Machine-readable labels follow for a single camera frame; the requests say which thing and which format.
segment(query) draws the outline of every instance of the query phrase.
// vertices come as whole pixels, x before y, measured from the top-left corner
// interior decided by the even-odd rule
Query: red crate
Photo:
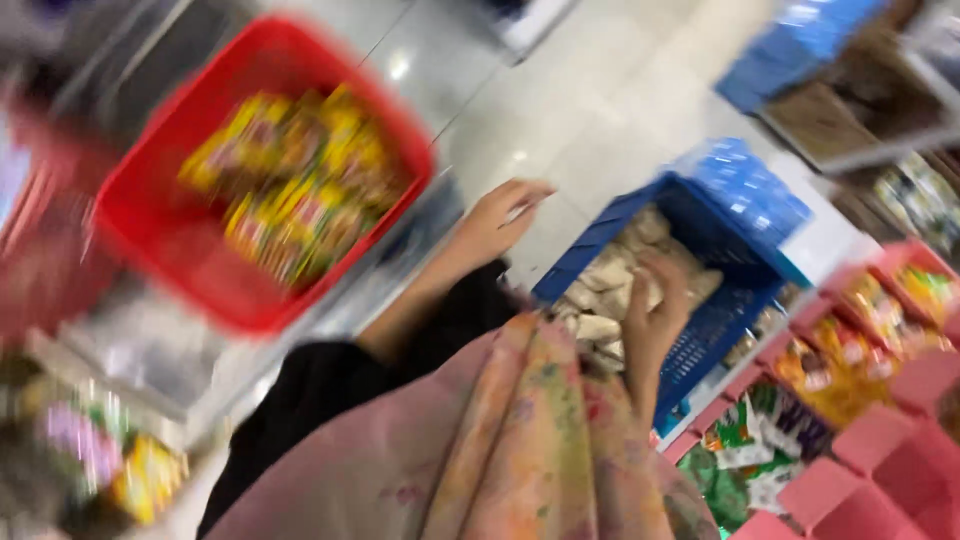
[[[315,304],[394,225],[433,175],[419,123],[333,39],[268,16],[251,23],[165,103],[101,189],[97,227],[123,258],[216,321],[243,333],[274,333]],[[292,292],[235,253],[221,215],[178,179],[180,166],[244,99],[297,98],[350,86],[382,126],[411,183],[399,202],[319,281]]]

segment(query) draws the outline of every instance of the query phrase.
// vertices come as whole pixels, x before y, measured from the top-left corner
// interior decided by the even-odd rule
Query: plastic basket
[[[556,302],[647,203],[657,204],[673,236],[706,267],[724,273],[723,284],[690,316],[663,363],[654,419],[659,425],[754,323],[784,280],[697,186],[665,172],[652,184],[613,199],[537,283],[534,296]]]
[[[244,333],[281,330],[316,303],[395,223],[430,182],[429,142],[334,41],[278,17],[251,23],[192,82],[159,108],[101,190],[96,223],[141,271],[220,323]],[[299,97],[347,84],[396,149],[411,183],[399,202],[318,282],[300,293],[279,286],[224,240],[221,216],[178,181],[180,165],[259,91]]]

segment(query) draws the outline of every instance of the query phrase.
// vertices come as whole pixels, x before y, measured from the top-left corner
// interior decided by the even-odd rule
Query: woman's left hand
[[[537,206],[555,191],[543,181],[514,178],[501,184],[484,195],[460,223],[444,256],[464,275],[492,262],[530,229]]]

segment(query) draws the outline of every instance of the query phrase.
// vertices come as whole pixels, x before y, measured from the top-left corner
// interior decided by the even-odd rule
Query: person
[[[499,279],[553,192],[497,187],[355,341],[291,352],[232,436],[198,537],[673,538],[664,501],[680,498],[661,493],[647,439],[689,317],[684,273],[643,260],[663,301],[647,311],[637,273],[623,379],[585,364]],[[683,489],[689,537],[713,538]]]

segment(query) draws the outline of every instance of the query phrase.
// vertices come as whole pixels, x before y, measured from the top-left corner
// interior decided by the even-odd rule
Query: blue basket
[[[613,199],[534,287],[553,304],[647,203],[656,203],[670,232],[707,268],[721,270],[723,284],[691,316],[660,370],[654,425],[676,406],[743,336],[784,279],[749,239],[696,185],[674,172]]]

